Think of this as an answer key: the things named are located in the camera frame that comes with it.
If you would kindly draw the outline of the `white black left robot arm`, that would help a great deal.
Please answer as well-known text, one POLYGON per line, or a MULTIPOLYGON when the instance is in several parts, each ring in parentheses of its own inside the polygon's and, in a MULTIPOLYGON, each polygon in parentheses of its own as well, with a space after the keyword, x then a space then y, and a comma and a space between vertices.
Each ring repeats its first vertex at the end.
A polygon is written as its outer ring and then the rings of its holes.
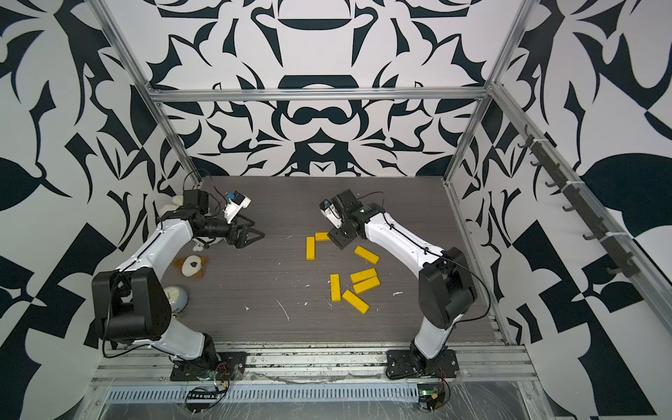
POLYGON ((180 250, 197 239, 221 239, 238 249, 264 238, 255 222, 242 215, 250 197, 228 192, 222 204, 209 206, 210 195, 192 189, 167 206, 156 230, 140 249, 113 271, 94 276, 94 328, 103 345, 129 350, 152 348, 179 366, 213 370, 220 358, 213 339, 173 318, 161 279, 180 250))

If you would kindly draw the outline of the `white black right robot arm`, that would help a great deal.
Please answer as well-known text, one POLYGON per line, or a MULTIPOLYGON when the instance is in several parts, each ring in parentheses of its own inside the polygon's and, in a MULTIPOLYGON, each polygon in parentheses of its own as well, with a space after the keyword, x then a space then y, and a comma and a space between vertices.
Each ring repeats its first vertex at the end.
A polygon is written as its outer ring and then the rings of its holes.
POLYGON ((457 248, 443 250, 403 227, 377 203, 364 204, 346 190, 320 203, 320 212, 332 223, 329 239, 341 250, 357 237, 377 244, 400 261, 418 280, 418 305, 423 321, 408 351, 388 356, 388 378, 438 376, 456 368, 446 347, 451 333, 479 294, 482 280, 467 266, 457 248))

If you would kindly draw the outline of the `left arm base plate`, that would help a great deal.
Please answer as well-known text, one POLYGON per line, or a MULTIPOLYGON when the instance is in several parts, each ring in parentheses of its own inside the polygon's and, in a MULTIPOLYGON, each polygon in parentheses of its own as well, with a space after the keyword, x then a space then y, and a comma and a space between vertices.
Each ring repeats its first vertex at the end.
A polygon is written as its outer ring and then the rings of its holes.
POLYGON ((173 363, 170 380, 172 382, 190 382, 214 380, 226 382, 241 377, 246 369, 248 353, 217 353, 213 360, 178 360, 173 363))

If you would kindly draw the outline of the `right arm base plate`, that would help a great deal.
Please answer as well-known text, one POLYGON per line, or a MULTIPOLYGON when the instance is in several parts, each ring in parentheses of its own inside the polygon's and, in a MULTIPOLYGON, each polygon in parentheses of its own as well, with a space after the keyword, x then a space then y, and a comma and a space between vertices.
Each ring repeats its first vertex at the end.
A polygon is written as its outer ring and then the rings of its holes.
POLYGON ((433 359, 426 359, 417 350, 388 350, 385 375, 390 380, 425 376, 455 378, 460 370, 456 353, 444 348, 433 359))

